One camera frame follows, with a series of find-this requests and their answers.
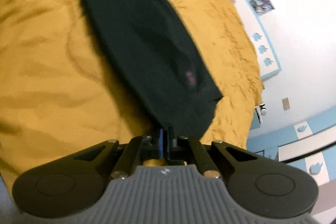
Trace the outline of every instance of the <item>ribbed gray surface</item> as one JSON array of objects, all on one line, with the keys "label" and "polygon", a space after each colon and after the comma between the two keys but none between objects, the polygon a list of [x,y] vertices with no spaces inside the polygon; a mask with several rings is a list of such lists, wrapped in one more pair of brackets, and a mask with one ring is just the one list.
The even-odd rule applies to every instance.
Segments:
[{"label": "ribbed gray surface", "polygon": [[29,224],[317,224],[308,214],[273,220],[241,208],[220,179],[207,179],[194,165],[139,166],[127,178],[110,182],[91,208],[61,219],[25,215]]}]

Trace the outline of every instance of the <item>wall decoration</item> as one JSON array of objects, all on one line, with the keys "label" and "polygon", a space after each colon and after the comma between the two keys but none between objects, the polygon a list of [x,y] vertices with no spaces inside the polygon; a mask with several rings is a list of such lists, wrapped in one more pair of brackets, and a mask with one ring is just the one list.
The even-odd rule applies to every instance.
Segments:
[{"label": "wall decoration", "polygon": [[265,59],[264,59],[264,64],[265,64],[266,67],[272,65],[272,63],[273,63],[273,61],[270,60],[269,58],[265,58]]},{"label": "wall decoration", "polygon": [[256,32],[253,34],[254,41],[258,42],[261,38],[262,36],[259,33]]},{"label": "wall decoration", "polygon": [[312,174],[312,175],[317,175],[321,172],[321,167],[322,167],[323,163],[316,163],[316,164],[313,164],[309,167],[309,172]]},{"label": "wall decoration", "polygon": [[259,48],[258,48],[259,52],[261,54],[264,54],[265,52],[267,52],[268,48],[266,48],[264,45],[261,45]]},{"label": "wall decoration", "polygon": [[306,128],[307,128],[306,125],[304,125],[304,126],[300,126],[300,127],[298,127],[297,131],[298,131],[298,132],[304,132],[304,131],[306,130]]}]

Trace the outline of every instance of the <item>bed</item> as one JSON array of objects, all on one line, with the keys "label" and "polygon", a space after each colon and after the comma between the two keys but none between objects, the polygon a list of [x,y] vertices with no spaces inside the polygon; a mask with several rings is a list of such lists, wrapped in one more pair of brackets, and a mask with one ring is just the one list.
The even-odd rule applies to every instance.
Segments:
[{"label": "bed", "polygon": [[[169,0],[224,98],[202,138],[241,148],[262,84],[229,0]],[[0,0],[0,172],[24,171],[152,124],[100,53],[80,0]]]}]

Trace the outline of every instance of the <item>white wall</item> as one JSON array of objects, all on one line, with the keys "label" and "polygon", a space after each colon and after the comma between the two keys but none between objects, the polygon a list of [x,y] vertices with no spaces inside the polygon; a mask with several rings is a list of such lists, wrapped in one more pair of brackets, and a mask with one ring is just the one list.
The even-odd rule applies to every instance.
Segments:
[{"label": "white wall", "polygon": [[[271,0],[260,17],[282,72],[264,82],[268,112],[249,137],[314,116],[336,105],[336,0]],[[291,109],[284,111],[282,99]]]}]

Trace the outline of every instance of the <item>bolt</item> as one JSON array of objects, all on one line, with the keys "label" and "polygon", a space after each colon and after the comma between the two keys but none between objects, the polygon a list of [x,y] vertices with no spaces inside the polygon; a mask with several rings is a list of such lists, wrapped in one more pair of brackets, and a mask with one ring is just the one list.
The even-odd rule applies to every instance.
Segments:
[{"label": "bolt", "polygon": [[209,179],[218,179],[221,176],[221,174],[216,170],[207,170],[203,173],[203,175]]},{"label": "bolt", "polygon": [[124,171],[115,171],[112,173],[112,178],[114,179],[125,179],[128,175]]}]

